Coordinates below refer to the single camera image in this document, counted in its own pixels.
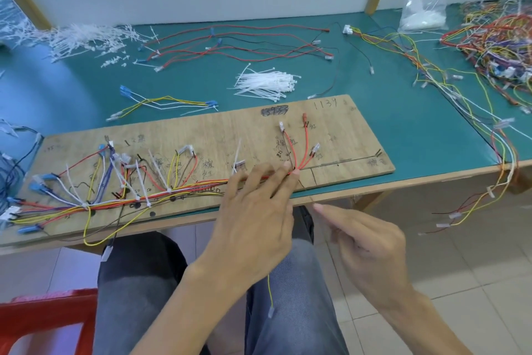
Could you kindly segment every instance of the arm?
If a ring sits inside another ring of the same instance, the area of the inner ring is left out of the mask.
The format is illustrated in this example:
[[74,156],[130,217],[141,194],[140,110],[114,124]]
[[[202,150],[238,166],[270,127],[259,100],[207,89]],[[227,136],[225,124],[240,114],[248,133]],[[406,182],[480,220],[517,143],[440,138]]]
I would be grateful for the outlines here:
[[366,213],[315,204],[333,227],[342,262],[353,284],[415,355],[470,355],[439,316],[430,299],[416,292],[406,269],[404,233]]
[[289,253],[294,218],[288,200],[299,170],[288,171],[289,162],[261,183],[273,172],[261,164],[249,177],[239,172],[229,179],[209,244],[131,355],[197,355],[229,308]]

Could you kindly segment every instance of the wooden board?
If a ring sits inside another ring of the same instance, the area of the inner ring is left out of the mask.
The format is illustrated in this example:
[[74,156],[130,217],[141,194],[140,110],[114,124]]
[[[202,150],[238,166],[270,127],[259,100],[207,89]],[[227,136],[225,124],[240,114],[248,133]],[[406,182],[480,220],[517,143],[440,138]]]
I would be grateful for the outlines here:
[[[285,160],[293,161],[293,156],[289,153],[290,148],[286,146],[279,129],[279,122],[282,121],[300,161],[305,151],[303,113],[307,113],[309,122],[309,150],[316,143],[320,144],[320,149],[302,170],[300,177],[302,186],[299,190],[373,177],[395,170],[350,96],[342,95],[49,136],[45,138],[18,197],[57,206],[53,198],[27,189],[31,176],[51,172],[59,174],[64,171],[66,164],[73,165],[83,157],[96,152],[98,146],[106,143],[106,140],[113,141],[118,153],[127,153],[131,157],[139,155],[146,158],[148,164],[153,167],[148,153],[148,150],[151,150],[164,175],[170,169],[175,150],[183,145],[192,144],[198,156],[198,166],[190,182],[226,179],[231,174],[240,139],[242,142],[238,158],[246,160],[245,166],[248,170],[262,162],[270,162],[276,168]],[[182,155],[178,177],[181,177],[181,172],[189,159],[188,152]],[[94,156],[70,171],[73,184],[81,197],[85,197],[88,193],[88,185],[96,163],[97,156]],[[100,175],[95,182],[96,185],[99,183],[99,177]],[[69,186],[65,176],[62,180]],[[132,176],[131,184],[133,188],[140,190],[136,175]],[[61,194],[62,197],[67,196],[61,192],[56,182],[49,185],[55,193]],[[155,193],[156,188],[149,179],[145,180],[145,185],[151,189],[150,194]],[[118,191],[119,188],[118,178],[113,174],[104,201],[113,200],[111,192]],[[220,200],[219,196],[176,200],[154,206],[138,221],[213,208],[219,205]],[[138,211],[126,206],[121,224],[131,219],[132,214]],[[119,212],[119,208],[97,211],[92,217],[89,230],[105,227],[118,218]],[[10,227],[0,235],[0,246],[28,243],[36,239],[79,236],[86,220],[85,213],[78,213],[68,219],[52,222],[45,228],[47,235],[44,232],[20,235],[17,233],[17,227]]]

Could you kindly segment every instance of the person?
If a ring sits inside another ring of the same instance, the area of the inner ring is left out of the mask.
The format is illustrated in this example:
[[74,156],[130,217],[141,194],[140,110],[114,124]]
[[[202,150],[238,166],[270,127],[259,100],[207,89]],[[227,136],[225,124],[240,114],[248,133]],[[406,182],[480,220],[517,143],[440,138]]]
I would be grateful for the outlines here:
[[[249,176],[233,175],[212,237],[190,266],[158,232],[117,238],[98,275],[93,353],[209,355],[209,334],[247,293],[246,355],[349,354],[313,249],[312,219],[289,202],[300,173],[290,168],[260,164]],[[412,287],[396,225],[314,209],[334,228],[353,284],[414,354],[471,353]]]

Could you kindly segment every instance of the forearm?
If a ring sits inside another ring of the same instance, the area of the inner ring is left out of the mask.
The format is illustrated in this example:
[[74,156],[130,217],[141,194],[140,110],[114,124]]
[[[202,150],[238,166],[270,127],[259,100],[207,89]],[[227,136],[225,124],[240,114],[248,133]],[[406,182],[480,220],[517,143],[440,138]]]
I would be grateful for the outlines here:
[[161,313],[131,355],[197,355],[216,324],[242,295],[197,263],[187,268]]
[[381,312],[415,355],[470,355],[430,299],[418,292],[397,308]]

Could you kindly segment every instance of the jeans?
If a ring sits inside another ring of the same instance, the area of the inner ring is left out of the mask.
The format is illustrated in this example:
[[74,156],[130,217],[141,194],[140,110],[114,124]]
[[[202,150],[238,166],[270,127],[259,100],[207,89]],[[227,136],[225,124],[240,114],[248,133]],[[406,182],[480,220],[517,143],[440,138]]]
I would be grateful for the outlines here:
[[[294,209],[292,249],[247,292],[244,353],[349,355],[312,246],[312,218]],[[128,355],[155,320],[187,267],[177,244],[149,232],[117,238],[98,275],[94,355]],[[209,355],[205,345],[201,355]]]

